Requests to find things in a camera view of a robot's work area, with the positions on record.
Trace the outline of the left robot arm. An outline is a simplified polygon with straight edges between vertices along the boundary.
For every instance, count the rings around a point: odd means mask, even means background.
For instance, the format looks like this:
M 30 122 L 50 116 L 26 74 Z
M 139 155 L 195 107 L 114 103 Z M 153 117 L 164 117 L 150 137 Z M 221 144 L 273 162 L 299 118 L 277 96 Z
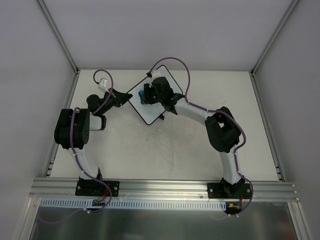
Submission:
M 64 108 L 54 130 L 54 140 L 73 158 L 78 170 L 80 183 L 87 183 L 87 189 L 93 195 L 104 191 L 105 184 L 101 171 L 94 160 L 85 152 L 90 132 L 103 131 L 107 125 L 105 113 L 111 108 L 126 104 L 133 95 L 108 89 L 103 98 L 96 94 L 87 97 L 86 108 Z

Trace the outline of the blue whiteboard eraser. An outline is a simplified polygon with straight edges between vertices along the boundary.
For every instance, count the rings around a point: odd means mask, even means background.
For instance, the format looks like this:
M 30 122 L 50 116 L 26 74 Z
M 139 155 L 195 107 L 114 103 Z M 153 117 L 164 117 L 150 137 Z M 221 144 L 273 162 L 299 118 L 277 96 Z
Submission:
M 145 98 L 145 93 L 144 93 L 144 91 L 143 91 L 143 90 L 140 90 L 140 91 L 138 92 L 138 95 L 139 95 L 139 98 L 140 98 L 140 103 L 141 103 L 142 105 L 145 105 L 145 104 L 146 104 L 146 98 Z

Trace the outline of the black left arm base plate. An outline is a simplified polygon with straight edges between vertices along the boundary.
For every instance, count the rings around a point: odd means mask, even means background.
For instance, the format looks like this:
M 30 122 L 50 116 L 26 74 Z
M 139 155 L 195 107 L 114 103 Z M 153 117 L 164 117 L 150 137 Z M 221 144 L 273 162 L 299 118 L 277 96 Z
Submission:
M 114 180 L 104 180 L 103 182 L 109 186 L 112 197 L 118 197 L 120 182 Z M 101 197 L 105 193 L 105 190 L 107 190 L 107 188 L 97 181 L 80 178 L 77 181 L 75 195 L 82 197 Z

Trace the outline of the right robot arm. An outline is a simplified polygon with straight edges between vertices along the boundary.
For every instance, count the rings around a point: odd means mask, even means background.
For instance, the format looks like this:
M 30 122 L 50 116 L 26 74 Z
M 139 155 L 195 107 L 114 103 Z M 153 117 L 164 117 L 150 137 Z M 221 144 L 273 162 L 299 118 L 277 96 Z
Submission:
M 138 92 L 143 105 L 161 104 L 167 112 L 181 115 L 205 126 L 210 145 L 219 152 L 223 175 L 217 191 L 235 198 L 242 191 L 245 180 L 239 172 L 236 148 L 241 131 L 226 107 L 209 110 L 191 103 L 181 93 L 174 92 L 166 77 L 145 83 Z

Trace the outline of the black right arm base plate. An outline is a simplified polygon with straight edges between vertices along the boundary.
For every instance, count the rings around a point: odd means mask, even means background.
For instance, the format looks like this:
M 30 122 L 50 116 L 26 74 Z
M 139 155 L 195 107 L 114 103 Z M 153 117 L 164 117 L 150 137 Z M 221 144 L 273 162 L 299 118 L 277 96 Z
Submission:
M 209 199 L 250 199 L 252 188 L 249 183 L 234 184 L 224 182 L 207 183 L 207 195 Z

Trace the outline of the white whiteboard with black frame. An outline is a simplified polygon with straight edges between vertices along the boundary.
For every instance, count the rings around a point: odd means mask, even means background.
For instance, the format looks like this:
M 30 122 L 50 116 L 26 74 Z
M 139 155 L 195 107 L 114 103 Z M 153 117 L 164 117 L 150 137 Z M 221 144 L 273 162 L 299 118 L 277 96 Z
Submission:
M 172 76 L 172 74 L 165 65 L 157 67 L 156 70 L 161 74 L 161 76 L 166 77 L 174 93 L 183 94 L 183 90 L 180 88 L 175 78 Z M 131 104 L 134 110 L 138 113 L 138 115 L 147 125 L 153 124 L 156 121 L 156 119 L 158 119 L 159 116 L 166 111 L 160 103 L 141 103 L 139 92 L 144 90 L 144 84 L 149 84 L 150 82 L 151 78 L 146 76 L 143 80 L 138 82 L 132 89 L 130 89 L 127 92 L 128 94 L 132 95 L 128 102 Z

